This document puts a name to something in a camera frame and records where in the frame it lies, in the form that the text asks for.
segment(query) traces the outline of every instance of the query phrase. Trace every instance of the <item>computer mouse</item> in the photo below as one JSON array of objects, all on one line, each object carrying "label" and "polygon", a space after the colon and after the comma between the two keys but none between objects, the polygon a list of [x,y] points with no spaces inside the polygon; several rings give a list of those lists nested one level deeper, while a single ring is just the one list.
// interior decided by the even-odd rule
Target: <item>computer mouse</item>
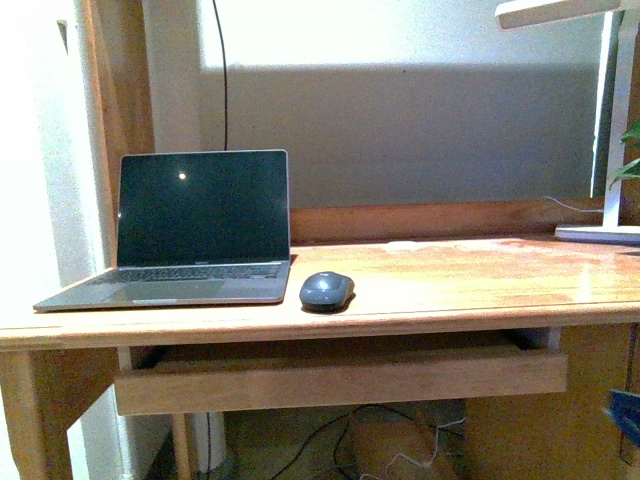
[{"label": "computer mouse", "polygon": [[345,275],[315,273],[304,281],[300,289],[302,308],[309,312],[338,312],[353,295],[353,287],[353,280]]}]

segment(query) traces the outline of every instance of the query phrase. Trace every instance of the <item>wooden shelf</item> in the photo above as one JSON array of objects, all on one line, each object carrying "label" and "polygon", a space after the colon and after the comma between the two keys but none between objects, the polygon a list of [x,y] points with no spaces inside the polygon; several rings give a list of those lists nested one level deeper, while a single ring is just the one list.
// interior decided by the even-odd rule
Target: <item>wooden shelf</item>
[{"label": "wooden shelf", "polygon": [[118,412],[148,415],[562,392],[567,356],[500,332],[174,347],[122,372]]}]

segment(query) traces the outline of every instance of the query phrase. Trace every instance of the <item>laptop keyboard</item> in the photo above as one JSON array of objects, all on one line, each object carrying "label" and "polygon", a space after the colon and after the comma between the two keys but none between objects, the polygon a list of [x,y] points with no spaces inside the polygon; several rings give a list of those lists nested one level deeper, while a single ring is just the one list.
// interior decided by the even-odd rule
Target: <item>laptop keyboard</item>
[{"label": "laptop keyboard", "polygon": [[162,282],[170,280],[263,279],[276,278],[279,269],[279,264],[269,264],[113,270],[96,278],[91,283],[99,285],[104,283]]}]

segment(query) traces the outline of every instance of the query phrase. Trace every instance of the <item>gray wall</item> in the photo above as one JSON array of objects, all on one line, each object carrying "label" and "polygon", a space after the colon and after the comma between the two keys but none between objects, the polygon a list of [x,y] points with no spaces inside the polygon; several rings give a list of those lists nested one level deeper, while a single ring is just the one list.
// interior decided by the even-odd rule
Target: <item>gray wall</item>
[{"label": "gray wall", "polygon": [[[213,9],[179,3],[145,10],[157,148],[221,149]],[[589,196],[602,18],[504,33],[497,3],[378,0],[370,31],[364,6],[219,0],[230,148],[287,149],[294,206]]]}]

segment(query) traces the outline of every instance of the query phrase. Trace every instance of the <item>lamp arm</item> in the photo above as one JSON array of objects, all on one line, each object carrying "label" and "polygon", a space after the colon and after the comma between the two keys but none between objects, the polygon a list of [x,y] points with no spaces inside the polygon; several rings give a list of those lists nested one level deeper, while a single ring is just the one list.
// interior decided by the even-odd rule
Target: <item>lamp arm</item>
[{"label": "lamp arm", "polygon": [[496,8],[500,30],[560,22],[617,10],[639,10],[640,0],[513,0]]}]

